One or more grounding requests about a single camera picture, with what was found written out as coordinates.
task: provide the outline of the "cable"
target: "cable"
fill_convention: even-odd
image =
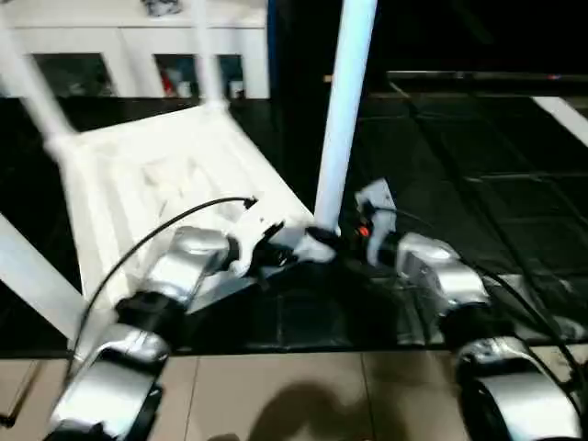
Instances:
[[[421,133],[426,138],[427,142],[437,151],[437,154],[440,156],[440,160],[445,164],[447,170],[452,173],[455,178],[457,179],[458,183],[458,190],[463,193],[466,193],[472,197],[476,206],[480,210],[481,214],[485,217],[486,221],[490,223],[491,227],[494,229],[496,234],[498,235],[501,242],[506,247],[508,253],[514,260],[514,263],[520,268],[521,274],[523,279],[526,281],[528,286],[531,288],[529,293],[533,297],[537,307],[541,310],[543,314],[543,319],[550,323],[550,326],[554,329],[559,328],[557,322],[553,319],[547,308],[543,303],[543,299],[548,297],[546,292],[541,289],[535,281],[535,278],[532,275],[532,272],[528,265],[525,262],[525,259],[515,247],[515,244],[510,240],[506,231],[501,227],[498,220],[492,215],[491,210],[483,203],[480,199],[479,195],[475,193],[472,189],[465,187],[462,183],[463,178],[458,170],[458,168],[452,163],[449,153],[447,152],[444,144],[438,139],[436,135],[432,131],[430,131],[426,124],[423,124],[421,120],[419,120],[419,115],[421,112],[417,108],[417,106],[412,102],[410,96],[404,99],[404,103],[409,110],[409,114],[413,117],[414,121],[416,122],[417,126],[421,130]]]
[[[413,220],[418,221],[419,223],[427,226],[428,228],[431,229],[432,232],[435,233],[435,235],[438,235],[438,232],[436,231],[435,225],[433,225],[432,223],[430,223],[430,222],[428,222],[428,221],[426,221],[426,220],[420,218],[419,216],[416,216],[410,212],[407,212],[407,211],[404,211],[401,209],[393,209],[393,208],[389,208],[389,207],[374,207],[371,205],[367,206],[367,209],[368,210],[373,209],[375,211],[391,211],[391,212],[401,214],[402,216],[413,219]],[[531,316],[533,321],[552,340],[553,344],[559,349],[559,351],[561,352],[563,357],[566,359],[566,362],[570,366],[570,369],[573,372],[573,375],[576,378],[578,378],[580,381],[582,396],[584,395],[584,393],[588,393],[588,390],[586,389],[586,378],[584,377],[584,375],[582,373],[581,366],[579,365],[579,363],[577,362],[577,360],[575,359],[573,354],[570,352],[570,349],[568,349],[565,342],[563,342],[561,337],[558,335],[555,328],[551,325],[549,320],[547,320],[546,317],[541,312],[539,312],[537,309],[535,309],[531,305],[531,303],[529,303],[529,301],[527,299],[525,299],[519,292],[516,291],[516,289],[511,287],[508,283],[506,283],[503,279],[501,279],[498,275],[493,273],[491,270],[489,270],[486,267],[481,266],[479,264],[474,264],[463,257],[460,257],[459,260],[461,260],[461,262],[464,265],[470,266],[471,268],[475,269],[476,271],[483,274],[487,278],[498,283],[504,290],[506,290],[523,307],[523,309]]]
[[[155,237],[157,234],[159,234],[160,232],[162,232],[166,228],[168,228],[171,225],[175,224],[176,222],[182,220],[183,218],[186,218],[190,214],[193,214],[193,213],[196,213],[197,211],[200,211],[202,209],[207,209],[208,207],[212,207],[212,206],[218,205],[218,204],[223,204],[226,202],[244,202],[245,206],[247,208],[249,208],[255,203],[255,199],[254,198],[237,198],[237,197],[218,198],[218,199],[214,199],[209,202],[205,202],[203,204],[197,205],[195,207],[192,207],[191,209],[187,209],[186,211],[178,214],[177,216],[174,216],[172,219],[162,223],[159,227],[153,229],[151,232],[149,232],[147,235],[145,235],[140,241],[135,243],[129,249],[129,251],[127,251],[127,253],[125,253],[119,259],[119,261],[114,266],[112,266],[110,271],[108,271],[108,274],[102,279],[102,281],[100,282],[100,284],[96,288],[96,291],[94,291],[94,294],[92,294],[92,297],[90,298],[90,301],[88,301],[88,304],[85,307],[84,313],[82,314],[82,319],[80,320],[80,324],[78,326],[77,336],[75,337],[75,343],[73,344],[73,350],[72,350],[72,353],[70,354],[70,357],[67,360],[67,368],[65,369],[65,377],[63,379],[63,387],[64,388],[67,385],[67,383],[69,382],[70,377],[72,375],[75,354],[77,353],[77,351],[79,349],[80,342],[82,340],[82,334],[84,333],[84,328],[87,324],[87,320],[90,316],[90,312],[92,311],[94,305],[96,304],[96,301],[98,300],[98,296],[100,295],[100,292],[102,292],[102,290],[107,285],[108,281],[114,276],[114,274],[137,252],[137,250],[139,250],[139,248],[141,248],[143,245],[145,245],[153,237]]]
[[[374,207],[372,205],[370,205],[370,208],[375,210],[375,211],[389,211],[392,213],[396,213],[399,214],[405,218],[408,219],[412,219],[413,221],[417,221],[418,223],[420,223],[421,225],[424,225],[425,227],[427,227],[429,230],[431,230],[432,232],[435,231],[435,225],[433,225],[432,223],[424,220],[423,218],[417,216],[416,214],[412,214],[409,211],[405,211],[403,209],[393,209],[392,207]]]
[[[580,391],[581,391],[580,398],[581,398],[581,401],[583,401],[583,397],[585,396],[585,393],[586,393],[586,378],[583,375],[582,367],[580,366],[580,364],[578,363],[576,358],[573,356],[573,354],[570,352],[570,349],[568,349],[565,342],[563,340],[561,340],[561,337],[558,335],[558,333],[553,329],[553,327],[546,320],[546,318],[539,311],[537,311],[535,308],[533,308],[533,306],[528,302],[528,300],[526,300],[519,292],[517,292],[516,289],[511,287],[507,282],[505,282],[499,276],[494,274],[492,271],[486,269],[483,266],[468,262],[467,260],[465,260],[463,258],[460,258],[460,260],[464,265],[470,266],[471,268],[475,269],[479,273],[482,273],[487,278],[498,283],[501,286],[501,288],[506,290],[518,303],[520,303],[520,305],[525,309],[525,311],[531,317],[533,317],[535,322],[543,328],[543,331],[545,332],[545,334],[548,335],[548,337],[553,341],[555,346],[559,349],[561,354],[566,359],[573,375],[580,382]]]

